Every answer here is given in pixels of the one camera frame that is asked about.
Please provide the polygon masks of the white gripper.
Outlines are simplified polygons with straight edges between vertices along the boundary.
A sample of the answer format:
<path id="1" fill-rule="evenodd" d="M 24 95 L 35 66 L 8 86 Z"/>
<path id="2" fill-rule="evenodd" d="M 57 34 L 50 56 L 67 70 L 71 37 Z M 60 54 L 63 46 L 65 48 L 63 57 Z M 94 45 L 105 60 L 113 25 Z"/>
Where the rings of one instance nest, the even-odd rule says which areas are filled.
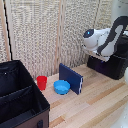
<path id="1" fill-rule="evenodd" d="M 95 57 L 95 58 L 97 58 L 97 59 L 100 59 L 100 60 L 102 60 L 102 61 L 105 61 L 105 62 L 107 62 L 107 61 L 110 59 L 110 57 L 103 57 L 103 56 L 99 55 L 99 54 L 97 53 L 97 51 L 89 51 L 89 50 L 87 50 L 86 48 L 84 48 L 84 52 L 85 52 L 86 54 L 90 55 L 90 56 L 93 56 L 93 57 Z"/>

